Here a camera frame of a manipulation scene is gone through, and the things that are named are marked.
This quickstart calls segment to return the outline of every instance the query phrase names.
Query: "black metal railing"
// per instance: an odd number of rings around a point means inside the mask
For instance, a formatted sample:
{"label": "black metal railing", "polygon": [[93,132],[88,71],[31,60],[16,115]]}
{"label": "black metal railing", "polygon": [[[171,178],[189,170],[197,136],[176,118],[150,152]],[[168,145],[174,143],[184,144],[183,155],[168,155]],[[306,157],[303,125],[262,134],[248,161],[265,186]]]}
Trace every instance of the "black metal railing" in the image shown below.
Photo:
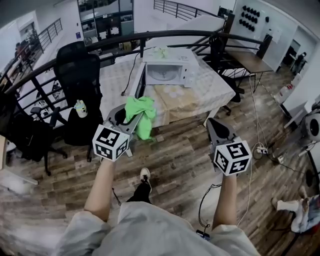
{"label": "black metal railing", "polygon": [[17,46],[17,55],[5,67],[0,77],[0,90],[17,83],[20,79],[33,71],[33,66],[39,59],[40,55],[48,47],[52,40],[62,31],[60,18],[50,24],[41,33],[34,31],[27,40]]}
{"label": "black metal railing", "polygon": [[209,15],[219,19],[223,19],[222,17],[210,13],[205,10],[201,10],[196,7],[192,7],[190,5],[173,2],[168,0],[153,0],[153,9],[159,10],[163,13],[167,13],[175,16],[176,18],[183,19],[185,21],[189,21],[193,18],[199,17],[201,15]]}
{"label": "black metal railing", "polygon": [[[102,47],[112,45],[112,44],[120,44],[120,43],[125,43],[125,42],[131,42],[135,40],[140,40],[140,49],[137,50],[132,50],[129,52],[123,52],[119,54],[115,54],[112,56],[104,57],[100,59],[100,62],[108,61],[108,60],[114,60],[115,58],[126,56],[126,55],[132,55],[132,54],[140,54],[140,57],[143,57],[144,55],[144,47],[146,46],[146,40],[150,38],[160,38],[160,37],[176,37],[176,36],[196,36],[196,37],[207,37],[212,40],[216,39],[222,39],[222,40],[227,40],[227,39],[235,39],[235,40],[240,40],[240,41],[246,41],[246,42],[251,42],[255,44],[259,44],[260,48],[265,48],[265,41],[258,41],[255,39],[251,38],[246,38],[243,36],[238,36],[238,35],[233,35],[233,34],[228,34],[228,33],[223,33],[223,32],[218,32],[218,31],[202,31],[202,30],[166,30],[166,31],[152,31],[152,32],[144,32],[144,33],[136,33],[136,34],[130,34],[130,35],[125,35],[125,36],[118,36],[118,37],[113,37],[110,39],[104,39],[99,42],[93,43],[91,45],[86,46],[86,50],[88,52],[93,52],[95,50],[98,50]],[[209,43],[190,43],[190,44],[175,44],[175,45],[168,45],[168,47],[207,47],[209,46]],[[56,97],[53,101],[50,100],[49,96],[59,92],[62,90],[61,87],[54,88],[48,93],[45,93],[43,87],[45,85],[48,85],[49,83],[54,83],[57,79],[56,77],[52,77],[48,79],[47,81],[43,82],[42,84],[39,83],[37,80],[37,76],[45,73],[46,71],[52,69],[56,64],[56,59],[52,59],[46,64],[40,66],[39,68],[35,69],[31,73],[27,74],[25,77],[23,77],[20,81],[18,81],[16,84],[13,84],[9,88],[6,89],[5,93],[6,94],[16,94],[17,90],[21,87],[24,86],[24,84],[28,82],[32,82],[34,85],[34,88],[25,93],[24,95],[20,96],[18,100],[18,112],[23,112],[28,108],[31,108],[35,103],[37,102],[42,102],[43,105],[41,106],[42,110],[47,110],[47,114],[43,117],[43,119],[49,118],[53,114],[53,110],[55,109],[56,104],[61,103],[62,101],[66,100],[64,96],[62,97]],[[23,104],[21,106],[21,100],[25,99],[27,96],[30,96],[32,93],[37,92],[39,97],[34,97],[33,100],[29,101],[28,104]],[[63,106],[61,107],[61,112],[68,109],[69,106]],[[66,123],[66,120],[60,117],[60,122],[61,123]]]}

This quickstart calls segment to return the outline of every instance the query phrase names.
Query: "green cloth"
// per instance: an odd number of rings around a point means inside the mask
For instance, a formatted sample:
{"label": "green cloth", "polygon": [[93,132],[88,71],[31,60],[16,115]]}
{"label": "green cloth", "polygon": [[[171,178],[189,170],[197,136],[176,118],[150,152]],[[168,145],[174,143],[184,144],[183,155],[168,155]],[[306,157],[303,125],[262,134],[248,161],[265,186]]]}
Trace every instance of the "green cloth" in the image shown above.
{"label": "green cloth", "polygon": [[143,96],[139,99],[128,97],[125,104],[125,118],[129,122],[134,115],[143,112],[143,115],[135,128],[136,134],[142,140],[151,139],[152,120],[156,117],[156,109],[153,107],[154,100]]}

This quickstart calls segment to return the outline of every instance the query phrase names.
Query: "white box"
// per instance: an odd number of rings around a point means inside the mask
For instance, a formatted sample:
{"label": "white box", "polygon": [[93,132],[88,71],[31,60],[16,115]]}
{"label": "white box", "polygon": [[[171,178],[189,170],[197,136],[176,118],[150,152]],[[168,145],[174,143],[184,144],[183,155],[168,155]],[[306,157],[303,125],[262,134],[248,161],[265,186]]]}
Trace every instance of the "white box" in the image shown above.
{"label": "white box", "polygon": [[146,85],[183,85],[190,88],[199,71],[194,53],[186,48],[148,49],[144,51],[143,62]]}
{"label": "white box", "polygon": [[216,146],[213,162],[224,175],[229,176],[245,172],[251,158],[252,154],[248,143],[243,140]]}
{"label": "white box", "polygon": [[92,145],[97,156],[116,161],[129,148],[130,135],[99,124]]}

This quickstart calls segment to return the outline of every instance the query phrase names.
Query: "staircase railing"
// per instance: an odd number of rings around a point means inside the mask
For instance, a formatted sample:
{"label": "staircase railing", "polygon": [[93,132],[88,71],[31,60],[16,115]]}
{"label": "staircase railing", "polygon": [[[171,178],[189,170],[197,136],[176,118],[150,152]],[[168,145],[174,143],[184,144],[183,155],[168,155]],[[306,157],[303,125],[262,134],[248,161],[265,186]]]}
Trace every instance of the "staircase railing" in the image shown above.
{"label": "staircase railing", "polygon": [[218,15],[210,13],[205,10],[201,10],[196,7],[192,7],[190,5],[173,2],[168,0],[153,0],[153,9],[159,10],[163,13],[167,13],[175,16],[176,18],[183,19],[185,21],[189,21],[193,18],[199,17],[201,15],[210,15],[219,19],[223,19]]}
{"label": "staircase railing", "polygon": [[[266,42],[262,42],[262,41],[258,41],[255,39],[251,39],[251,38],[246,38],[243,36],[239,36],[239,35],[233,35],[233,34],[228,34],[228,33],[223,33],[223,32],[217,32],[217,31],[202,31],[202,30],[165,30],[165,31],[152,31],[152,32],[144,32],[144,33],[136,33],[136,34],[130,34],[130,35],[124,35],[124,36],[117,36],[117,37],[113,37],[110,39],[104,39],[101,40],[99,42],[93,43],[91,45],[86,46],[86,50],[88,52],[93,52],[95,50],[98,50],[100,48],[106,47],[108,45],[113,45],[113,44],[120,44],[120,43],[124,43],[124,42],[131,42],[131,41],[135,41],[135,40],[140,40],[140,49],[136,49],[136,50],[132,50],[129,52],[123,52],[123,53],[119,53],[119,54],[114,54],[112,56],[107,56],[104,58],[100,59],[100,62],[105,62],[105,61],[109,61],[109,60],[114,60],[115,58],[118,57],[122,57],[125,55],[131,55],[131,54],[139,54],[140,57],[142,58],[144,55],[144,45],[146,43],[147,39],[150,38],[161,38],[161,37],[176,37],[176,36],[197,36],[197,37],[210,37],[212,39],[235,39],[235,40],[240,40],[240,41],[246,41],[246,42],[251,42],[251,43],[255,43],[255,44],[259,44],[261,45],[260,48],[264,48],[263,46],[265,46],[264,44],[266,44]],[[208,46],[209,44],[207,43],[191,43],[191,44],[175,44],[175,45],[168,45],[168,47],[203,47],[203,46]],[[51,79],[48,79],[47,81],[43,82],[43,83],[39,83],[37,80],[37,76],[39,76],[42,73],[45,73],[46,71],[52,69],[56,64],[56,59],[50,60],[49,62],[47,62],[46,64],[40,66],[39,68],[33,70],[32,72],[30,72],[29,74],[27,74],[25,77],[23,77],[20,81],[18,81],[16,84],[11,85],[10,87],[8,87],[4,93],[5,94],[17,94],[17,90],[19,90],[21,87],[24,86],[24,84],[28,83],[28,82],[32,82],[34,85],[34,88],[31,89],[30,91],[28,91],[27,93],[25,93],[24,95],[21,95],[17,100],[18,100],[18,113],[19,112],[24,112],[27,108],[30,108],[33,104],[41,101],[43,103],[43,106],[41,108],[42,111],[44,110],[50,110],[48,111],[47,115],[43,117],[43,119],[47,119],[49,118],[52,113],[53,110],[57,107],[56,104],[59,104],[60,102],[64,101],[66,98],[63,96],[61,98],[58,98],[54,101],[51,101],[49,96],[53,95],[59,91],[62,90],[61,87],[55,88],[52,91],[45,93],[43,87],[49,83],[54,83],[57,78],[56,77],[52,77]],[[22,99],[24,99],[25,97],[27,97],[28,95],[32,94],[33,92],[38,92],[39,97],[37,97],[34,101],[32,102],[28,102],[28,104],[23,104],[24,106],[20,105],[20,102]],[[68,109],[68,106],[64,106],[61,108],[61,112]]]}
{"label": "staircase railing", "polygon": [[21,42],[18,54],[5,67],[0,77],[0,91],[14,85],[33,71],[36,59],[44,53],[52,40],[62,31],[61,19],[57,19],[42,32],[30,35],[28,41]]}

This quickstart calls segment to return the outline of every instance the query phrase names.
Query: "black pants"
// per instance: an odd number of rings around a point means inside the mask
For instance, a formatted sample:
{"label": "black pants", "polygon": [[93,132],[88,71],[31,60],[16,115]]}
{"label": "black pants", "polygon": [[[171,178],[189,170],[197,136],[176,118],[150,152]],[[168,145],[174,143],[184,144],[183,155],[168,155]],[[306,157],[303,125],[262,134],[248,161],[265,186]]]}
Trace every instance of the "black pants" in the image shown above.
{"label": "black pants", "polygon": [[146,202],[151,204],[149,200],[149,193],[151,191],[151,187],[148,183],[142,182],[134,191],[134,194],[127,202]]}

